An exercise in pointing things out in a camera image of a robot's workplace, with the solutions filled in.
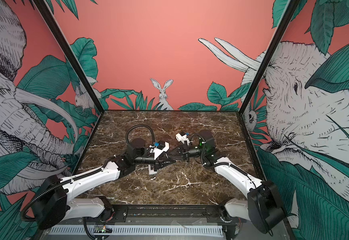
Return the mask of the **white remote control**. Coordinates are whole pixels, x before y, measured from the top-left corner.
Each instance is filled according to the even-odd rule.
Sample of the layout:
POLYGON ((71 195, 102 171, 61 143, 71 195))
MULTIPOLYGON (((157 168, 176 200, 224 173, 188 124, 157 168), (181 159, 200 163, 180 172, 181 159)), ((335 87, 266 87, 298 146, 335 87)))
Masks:
POLYGON ((148 166, 148 174, 149 174, 149 175, 155 175, 155 174, 157 174, 157 171, 154 170, 154 165, 149 165, 149 166, 148 166))

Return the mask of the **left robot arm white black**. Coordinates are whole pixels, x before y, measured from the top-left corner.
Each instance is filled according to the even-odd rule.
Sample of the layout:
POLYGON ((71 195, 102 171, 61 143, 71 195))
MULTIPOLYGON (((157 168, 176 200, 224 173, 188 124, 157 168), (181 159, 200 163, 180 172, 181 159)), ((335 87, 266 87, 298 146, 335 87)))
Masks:
POLYGON ((101 217, 106 222, 114 211, 106 197, 78 199, 77 196, 126 177, 135 171, 137 165, 152 165, 157 171, 174 164, 176 160, 171 159, 168 152, 168 142, 159 141, 145 147, 143 139, 135 139, 127 142, 124 153, 110 157, 100 167, 70 177, 48 177, 22 209, 20 218, 24 222, 36 222, 40 230, 74 218, 101 217))

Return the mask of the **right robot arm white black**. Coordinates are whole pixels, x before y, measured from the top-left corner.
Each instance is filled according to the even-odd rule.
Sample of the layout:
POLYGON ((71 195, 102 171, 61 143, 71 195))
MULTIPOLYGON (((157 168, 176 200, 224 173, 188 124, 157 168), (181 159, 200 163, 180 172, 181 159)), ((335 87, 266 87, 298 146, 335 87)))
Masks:
POLYGON ((210 130, 187 134, 180 132, 176 139, 181 143, 171 154, 182 160, 200 158, 202 167, 224 177, 235 186, 245 200, 231 199, 222 204, 225 221, 239 218, 250 221, 263 234, 286 218, 286 209, 277 186, 271 181, 262 181, 235 165, 216 146, 210 130))

